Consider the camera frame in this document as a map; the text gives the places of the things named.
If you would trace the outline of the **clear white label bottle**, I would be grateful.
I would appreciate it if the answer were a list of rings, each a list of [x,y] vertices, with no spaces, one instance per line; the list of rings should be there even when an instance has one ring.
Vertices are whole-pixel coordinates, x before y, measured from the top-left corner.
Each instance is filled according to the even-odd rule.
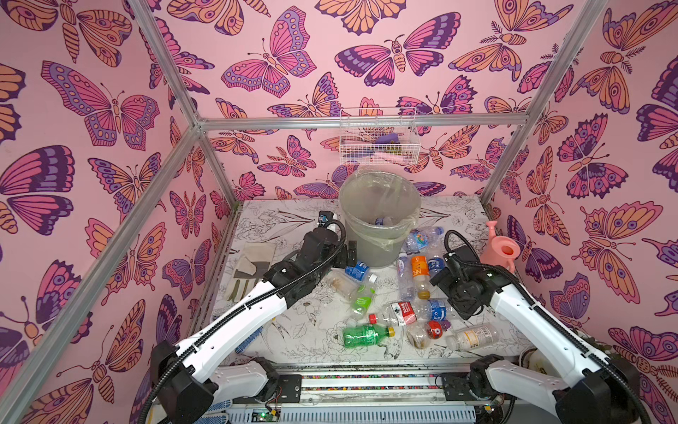
[[[492,346],[500,339],[498,330],[492,324],[481,324],[455,330],[445,338],[453,352],[467,353],[478,348]]]

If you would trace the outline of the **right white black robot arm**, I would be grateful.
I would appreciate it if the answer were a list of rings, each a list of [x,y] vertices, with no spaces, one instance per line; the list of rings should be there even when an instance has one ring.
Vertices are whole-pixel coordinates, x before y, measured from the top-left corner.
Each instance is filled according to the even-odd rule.
[[[510,321],[555,368],[547,376],[489,354],[471,364],[467,379],[478,398],[503,393],[554,415],[562,423],[648,423],[639,372],[615,360],[563,325],[502,267],[443,256],[433,285],[457,314],[468,319],[481,307]]]

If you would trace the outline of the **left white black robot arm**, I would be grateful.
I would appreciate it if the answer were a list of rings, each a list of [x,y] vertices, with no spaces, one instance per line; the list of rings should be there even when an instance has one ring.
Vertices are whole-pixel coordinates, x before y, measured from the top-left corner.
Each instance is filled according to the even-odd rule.
[[[148,422],[153,404],[164,410],[165,423],[194,423],[219,402],[229,388],[236,397],[268,400],[275,370],[256,360],[264,380],[256,391],[242,383],[221,385],[216,371],[222,362],[265,323],[311,294],[339,258],[347,258],[347,231],[335,214],[323,210],[318,225],[303,238],[295,253],[275,263],[248,295],[203,330],[176,343],[163,341],[152,351],[151,390],[137,421]]]

